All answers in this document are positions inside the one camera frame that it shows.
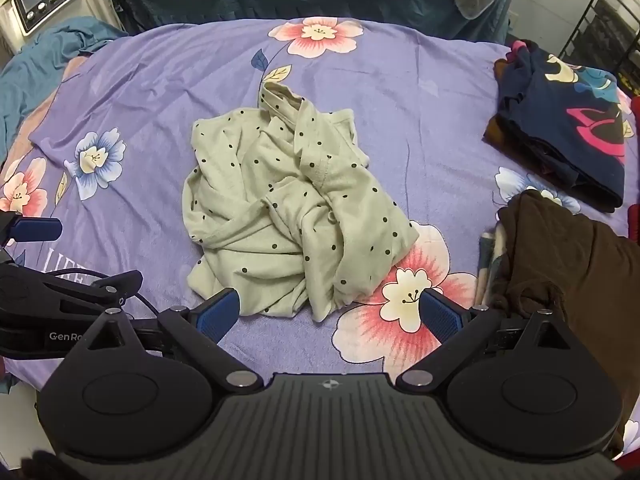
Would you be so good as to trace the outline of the beige polka dot shirt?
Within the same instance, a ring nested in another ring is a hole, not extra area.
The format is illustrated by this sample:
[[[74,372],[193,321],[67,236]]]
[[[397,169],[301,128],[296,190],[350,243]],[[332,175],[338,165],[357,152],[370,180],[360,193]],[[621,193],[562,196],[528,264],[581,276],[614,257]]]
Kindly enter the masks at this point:
[[[202,298],[226,288],[244,316],[321,322],[375,291],[418,231],[370,173],[351,110],[323,113],[267,82],[255,108],[193,125],[183,223]]]

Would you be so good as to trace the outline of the blue crumpled cloth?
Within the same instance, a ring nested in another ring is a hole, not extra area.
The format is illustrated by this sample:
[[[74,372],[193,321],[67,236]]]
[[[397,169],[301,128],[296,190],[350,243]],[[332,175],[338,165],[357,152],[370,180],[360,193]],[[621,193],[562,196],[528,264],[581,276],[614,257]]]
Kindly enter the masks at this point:
[[[14,55],[1,71],[1,162],[22,122],[63,80],[68,63],[92,55],[126,32],[91,16],[69,18],[43,32]]]

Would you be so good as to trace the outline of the dark brown garment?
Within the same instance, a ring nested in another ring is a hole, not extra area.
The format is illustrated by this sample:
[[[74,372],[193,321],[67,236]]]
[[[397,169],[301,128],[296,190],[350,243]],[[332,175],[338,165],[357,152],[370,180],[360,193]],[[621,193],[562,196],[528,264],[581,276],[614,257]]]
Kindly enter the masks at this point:
[[[620,454],[639,395],[638,244],[533,191],[498,216],[489,305],[526,323],[511,351],[472,367],[500,418],[472,431],[529,462]]]

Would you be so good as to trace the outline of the navy cartoon print folded garment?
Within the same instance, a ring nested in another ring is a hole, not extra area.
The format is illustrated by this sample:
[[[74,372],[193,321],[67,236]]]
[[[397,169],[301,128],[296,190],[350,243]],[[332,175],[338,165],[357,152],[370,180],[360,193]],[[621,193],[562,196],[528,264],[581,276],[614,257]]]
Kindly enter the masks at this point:
[[[626,148],[617,80],[516,40],[494,65],[484,140],[559,191],[609,214],[623,205]]]

